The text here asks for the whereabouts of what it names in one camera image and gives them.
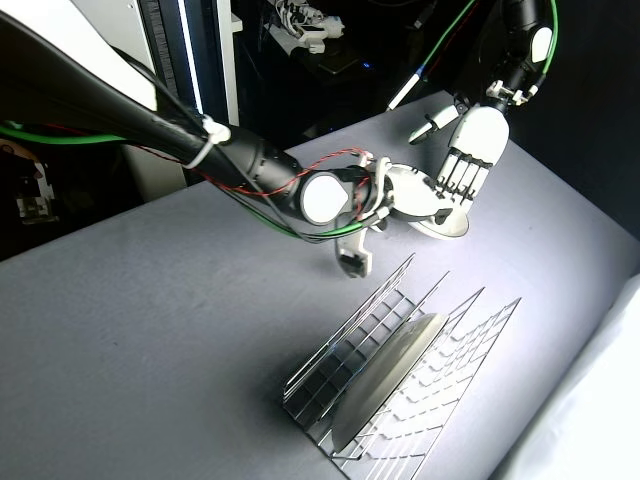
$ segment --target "gray table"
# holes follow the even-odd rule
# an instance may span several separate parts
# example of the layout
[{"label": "gray table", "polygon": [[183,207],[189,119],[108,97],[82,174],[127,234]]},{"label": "gray table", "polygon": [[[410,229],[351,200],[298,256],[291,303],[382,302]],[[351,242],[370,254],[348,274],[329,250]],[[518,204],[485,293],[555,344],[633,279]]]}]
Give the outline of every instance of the gray table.
[{"label": "gray table", "polygon": [[[448,133],[405,143],[439,95],[293,149],[303,163],[358,145],[433,172]],[[334,165],[349,159],[337,159]],[[404,283],[477,313],[523,302],[424,471],[485,478],[558,381],[640,245],[510,144],[440,242],[394,224],[374,273],[345,278],[332,245],[256,222],[206,184],[0,264],[0,478],[341,478],[279,406],[292,369],[411,252]]]}]

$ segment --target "metal wire rack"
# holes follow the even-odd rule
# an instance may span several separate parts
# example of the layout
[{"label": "metal wire rack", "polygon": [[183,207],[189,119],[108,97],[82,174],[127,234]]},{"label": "metal wire rack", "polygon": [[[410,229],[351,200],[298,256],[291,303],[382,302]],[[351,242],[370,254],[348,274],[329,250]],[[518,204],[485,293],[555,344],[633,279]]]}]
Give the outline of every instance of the metal wire rack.
[{"label": "metal wire rack", "polygon": [[333,450],[331,419],[350,382],[448,273],[414,302],[399,289],[411,255],[287,381],[283,404],[309,438],[350,479],[417,478],[453,410],[515,311],[514,300],[466,331],[457,328],[482,294],[454,308],[440,333],[369,423],[341,452]]}]

